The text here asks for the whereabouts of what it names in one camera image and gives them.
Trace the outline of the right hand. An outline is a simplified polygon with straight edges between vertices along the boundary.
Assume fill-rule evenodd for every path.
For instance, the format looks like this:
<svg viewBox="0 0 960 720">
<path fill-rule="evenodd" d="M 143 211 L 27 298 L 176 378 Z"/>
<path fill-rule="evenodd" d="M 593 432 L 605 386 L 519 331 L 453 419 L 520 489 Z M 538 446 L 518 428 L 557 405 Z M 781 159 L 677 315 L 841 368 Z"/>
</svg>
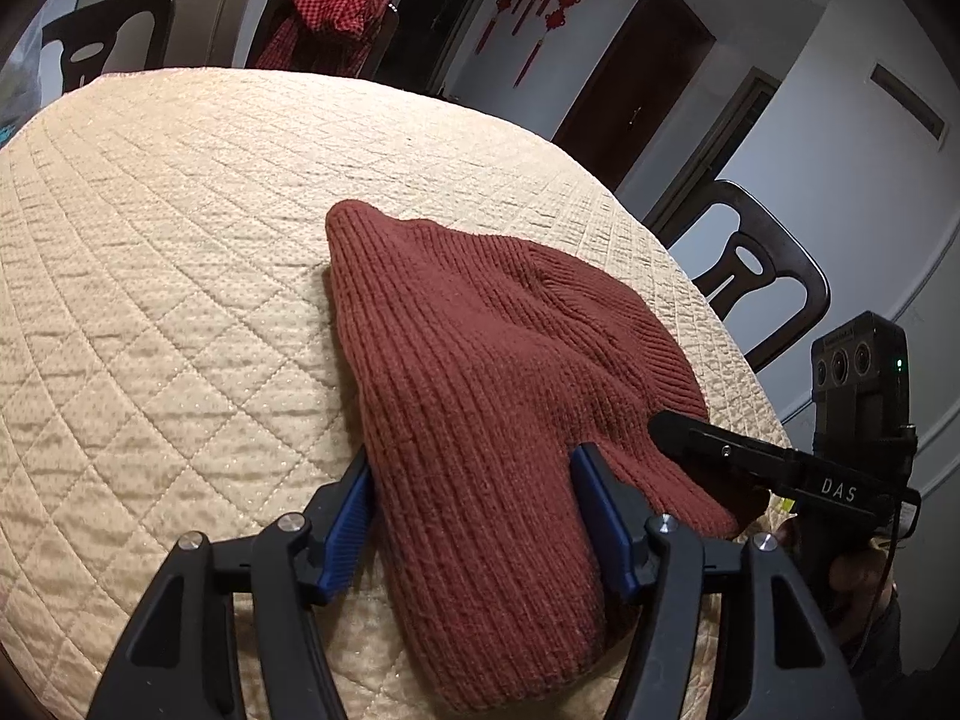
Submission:
<svg viewBox="0 0 960 720">
<path fill-rule="evenodd" d="M 846 553 L 827 548 L 825 556 L 817 556 L 802 543 L 797 517 L 786 520 L 776 538 L 799 566 L 839 645 L 859 639 L 890 605 L 895 583 L 884 548 L 866 541 Z"/>
</svg>

